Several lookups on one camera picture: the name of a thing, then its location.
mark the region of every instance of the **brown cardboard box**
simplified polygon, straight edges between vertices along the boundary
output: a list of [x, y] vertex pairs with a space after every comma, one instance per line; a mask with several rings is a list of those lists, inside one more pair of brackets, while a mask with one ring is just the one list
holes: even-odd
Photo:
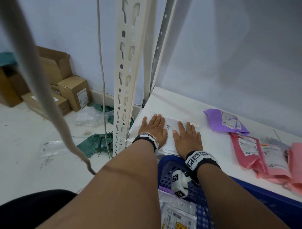
[[58, 83], [61, 95], [66, 98], [73, 111], [90, 104], [91, 96], [86, 79], [73, 75]]
[[14, 107], [22, 100], [10, 84], [3, 68], [0, 67], [0, 103], [8, 107]]
[[[58, 105], [60, 111], [62, 112], [62, 115], [66, 115], [67, 113], [69, 113], [70, 107], [67, 99], [63, 98], [62, 96], [54, 92], [51, 92], [51, 94], [54, 97], [54, 100], [56, 101], [56, 104]], [[35, 99], [33, 93], [28, 93], [26, 95], [23, 95], [22, 98], [29, 109], [41, 115], [42, 117], [48, 119], [46, 113], [44, 112], [40, 103]]]
[[25, 95], [30, 92], [26, 82], [24, 81], [23, 77], [20, 73], [15, 73], [8, 77], [9, 82], [15, 89], [18, 96]]
[[69, 54], [40, 46], [37, 46], [37, 48], [44, 67], [45, 76], [50, 84], [58, 85], [58, 82], [72, 75]]
[[59, 86], [51, 84], [51, 85], [50, 85], [50, 88], [51, 88], [51, 90], [52, 90], [54, 93], [57, 93], [58, 95], [61, 95]]

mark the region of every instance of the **blue plastic crate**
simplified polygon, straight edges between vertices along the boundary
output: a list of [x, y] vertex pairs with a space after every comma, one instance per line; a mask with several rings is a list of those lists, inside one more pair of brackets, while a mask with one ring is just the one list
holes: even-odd
[[[158, 185], [171, 189], [172, 173], [176, 170], [186, 172], [184, 160], [177, 156], [165, 156], [158, 164]], [[238, 184], [244, 187], [249, 193], [265, 204], [290, 228], [301, 228], [302, 225], [302, 203], [268, 191], [266, 189], [251, 185], [247, 182], [233, 178]], [[194, 186], [193, 182], [188, 183], [189, 195], [185, 198], [196, 204], [197, 228], [214, 229], [205, 195], [200, 186]]]

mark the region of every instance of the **yellow sticker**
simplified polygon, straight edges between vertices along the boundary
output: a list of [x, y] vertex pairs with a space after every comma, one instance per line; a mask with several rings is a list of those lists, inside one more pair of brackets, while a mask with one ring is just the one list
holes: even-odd
[[187, 229], [187, 227], [179, 222], [176, 222], [176, 228], [175, 229]]

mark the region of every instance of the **wall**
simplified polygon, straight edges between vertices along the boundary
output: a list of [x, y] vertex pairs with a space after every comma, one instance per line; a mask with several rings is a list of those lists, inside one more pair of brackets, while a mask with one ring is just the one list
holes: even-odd
[[[164, 0], [159, 0], [158, 29]], [[96, 0], [26, 0], [19, 1], [37, 45], [70, 54], [74, 74], [86, 78], [89, 85], [102, 90], [98, 51]], [[116, 0], [100, 0], [102, 61], [105, 91], [114, 95]], [[0, 27], [0, 52], [11, 51]], [[135, 104], [143, 97], [143, 62], [139, 72]]]
[[179, 2], [156, 85], [302, 137], [302, 3]]

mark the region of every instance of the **black pants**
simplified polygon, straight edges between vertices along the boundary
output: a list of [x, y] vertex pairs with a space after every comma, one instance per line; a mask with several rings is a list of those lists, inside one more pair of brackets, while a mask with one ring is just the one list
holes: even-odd
[[77, 194], [49, 190], [22, 196], [0, 206], [0, 228], [36, 228]]

